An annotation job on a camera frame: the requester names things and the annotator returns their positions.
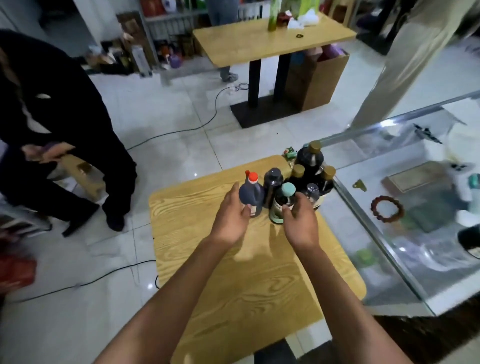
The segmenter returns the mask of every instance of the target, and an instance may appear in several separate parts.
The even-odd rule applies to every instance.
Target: black jacket
[[[8,30],[0,30],[0,48],[20,81],[28,111],[51,131],[38,134],[27,127],[16,86],[0,72],[1,140],[15,147],[48,141],[81,146],[101,143],[105,132],[112,133],[102,97],[75,60],[48,43]]]

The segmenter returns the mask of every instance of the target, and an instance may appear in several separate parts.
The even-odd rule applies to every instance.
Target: gold bottle cap
[[[320,149],[322,148],[322,145],[318,140],[313,140],[308,144],[308,151],[312,154],[317,154],[320,152]]]
[[[301,164],[296,164],[292,169],[292,177],[302,178],[305,173],[305,167]]]
[[[331,180],[335,176],[336,169],[332,166],[325,166],[324,170],[322,171],[322,177],[325,180]]]

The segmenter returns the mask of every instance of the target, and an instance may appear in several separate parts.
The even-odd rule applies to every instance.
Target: black shoe
[[[107,215],[107,225],[114,231],[122,231],[125,227],[125,219],[123,215]]]
[[[68,238],[70,235],[76,232],[79,228],[81,228],[93,216],[93,214],[98,210],[99,207],[100,207],[99,205],[94,204],[92,208],[88,212],[86,212],[83,216],[70,221],[70,225],[62,233],[63,237]]]

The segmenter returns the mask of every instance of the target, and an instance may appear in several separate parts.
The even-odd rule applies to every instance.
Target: wood grain
[[[160,282],[165,283],[211,229],[225,193],[245,170],[263,175],[279,167],[281,156],[264,158],[154,192],[149,199]],[[325,220],[317,214],[320,245],[361,299],[365,284]],[[217,266],[193,312],[172,363],[230,364],[322,319],[303,267],[263,209]]]
[[[194,29],[193,35],[217,67],[260,60],[355,37],[356,33],[351,29],[324,14],[318,13],[318,16],[319,24],[305,29],[283,27],[269,32],[268,19],[259,19]],[[303,37],[297,38],[297,34],[302,34]]]

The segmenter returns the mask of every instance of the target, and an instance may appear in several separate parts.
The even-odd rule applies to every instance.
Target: red bottle cap
[[[258,173],[257,172],[250,172],[248,175],[248,180],[251,182],[257,182],[258,181]]]

